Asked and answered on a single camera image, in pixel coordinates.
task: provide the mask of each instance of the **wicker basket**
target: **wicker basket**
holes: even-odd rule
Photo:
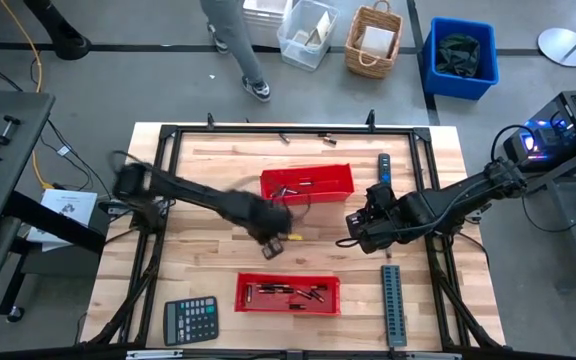
[[[379,3],[386,4],[386,11],[377,10]],[[387,58],[372,56],[355,48],[354,44],[364,34],[366,26],[373,26],[396,33],[395,39],[390,45]],[[395,59],[399,53],[402,28],[403,19],[390,10],[390,3],[387,0],[377,0],[373,7],[360,7],[352,20],[352,26],[346,40],[346,66],[348,66],[348,69],[369,78],[385,78],[395,64]]]

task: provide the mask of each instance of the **white lamp base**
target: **white lamp base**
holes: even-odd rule
[[[548,29],[539,35],[537,44],[550,60],[562,66],[576,67],[576,50],[566,56],[576,45],[576,32],[562,28]]]

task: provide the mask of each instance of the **concrete floor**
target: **concrete floor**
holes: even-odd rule
[[[371,1],[329,0],[342,10],[334,46],[342,46],[352,13]],[[563,90],[576,90],[576,69],[559,67],[536,52],[536,37],[552,26],[576,30],[576,1],[570,0],[391,0],[405,19],[403,46],[419,46],[408,6],[416,5],[425,37],[435,16],[488,22],[496,28],[501,81],[478,102],[437,96],[441,125],[457,126],[470,174],[481,171],[497,129],[521,123]],[[55,0],[64,15],[94,43],[207,45],[204,18],[196,0]],[[48,38],[21,2],[11,4],[36,42]],[[23,38],[0,8],[0,41]],[[42,54],[45,91],[56,95],[52,120],[106,183],[112,174],[110,150],[125,149],[137,121],[218,121],[361,123],[371,108],[381,124],[429,124],[415,55],[402,54],[384,81],[348,73],[343,54],[328,54],[314,73],[284,64],[278,54],[260,54],[273,100],[261,104],[239,88],[239,70],[231,57],[216,53],[95,52],[76,62]],[[25,89],[32,54],[0,50],[0,71]],[[0,89],[8,89],[0,81]],[[48,131],[48,141],[56,139]],[[45,147],[37,147],[44,177],[82,181],[70,165]],[[31,171],[18,189],[40,197]],[[95,190],[101,192],[98,182]],[[558,224],[541,220],[544,226]],[[575,269],[561,261],[564,237],[532,228],[515,201],[495,203],[481,226],[508,345],[524,351],[576,355],[576,292],[558,294],[553,283]],[[14,268],[12,257],[1,276],[0,297]],[[67,346],[85,311],[92,278],[29,277],[19,303],[24,320],[6,324],[0,317],[0,351]]]

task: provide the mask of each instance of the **calculator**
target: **calculator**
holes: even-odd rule
[[[185,345],[219,336],[217,298],[169,301],[164,308],[164,344]]]

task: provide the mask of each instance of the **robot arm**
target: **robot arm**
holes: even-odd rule
[[[262,252],[267,259],[283,251],[278,238],[290,234],[292,228],[292,213],[286,207],[247,191],[219,191],[145,163],[123,166],[117,173],[113,194],[135,211],[141,223],[151,227],[157,226],[161,219],[161,210],[153,201],[158,196],[213,210],[222,218],[244,227],[264,247]]]
[[[467,214],[491,200],[518,198],[526,182],[512,162],[497,159],[483,172],[441,190],[424,189],[396,199],[390,185],[367,189],[363,209],[346,217],[355,245],[366,253],[407,244],[432,232],[451,235],[459,231]]]

